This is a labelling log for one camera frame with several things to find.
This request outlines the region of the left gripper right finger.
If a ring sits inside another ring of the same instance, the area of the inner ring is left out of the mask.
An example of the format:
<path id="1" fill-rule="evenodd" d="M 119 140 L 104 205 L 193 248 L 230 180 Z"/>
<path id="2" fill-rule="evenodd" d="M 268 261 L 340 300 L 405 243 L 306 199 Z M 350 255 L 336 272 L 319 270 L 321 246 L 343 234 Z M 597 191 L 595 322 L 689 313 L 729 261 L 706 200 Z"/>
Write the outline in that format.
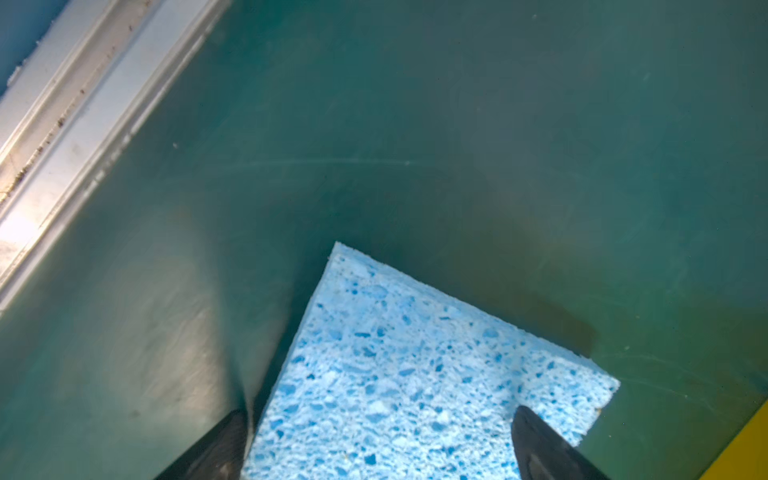
<path id="1" fill-rule="evenodd" d="M 527 406 L 515 410 L 511 439 L 522 480 L 608 480 Z"/>

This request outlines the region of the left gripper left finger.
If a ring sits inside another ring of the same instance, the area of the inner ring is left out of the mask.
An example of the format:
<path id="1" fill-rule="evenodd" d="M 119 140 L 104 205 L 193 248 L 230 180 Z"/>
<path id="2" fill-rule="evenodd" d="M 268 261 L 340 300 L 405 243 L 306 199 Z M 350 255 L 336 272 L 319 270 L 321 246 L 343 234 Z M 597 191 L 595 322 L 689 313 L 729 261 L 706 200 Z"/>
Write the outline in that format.
<path id="1" fill-rule="evenodd" d="M 232 410 L 156 480 L 238 480 L 247 441 L 247 412 Z"/>

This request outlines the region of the blue sponge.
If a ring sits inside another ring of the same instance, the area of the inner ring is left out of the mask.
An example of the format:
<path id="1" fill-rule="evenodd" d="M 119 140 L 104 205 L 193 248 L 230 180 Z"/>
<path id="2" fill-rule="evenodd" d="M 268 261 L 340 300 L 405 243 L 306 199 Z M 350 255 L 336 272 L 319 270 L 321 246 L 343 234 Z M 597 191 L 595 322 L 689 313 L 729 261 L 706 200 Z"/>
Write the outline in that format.
<path id="1" fill-rule="evenodd" d="M 535 411 L 578 445 L 620 386 L 594 362 L 336 244 L 246 479 L 515 479 Z"/>

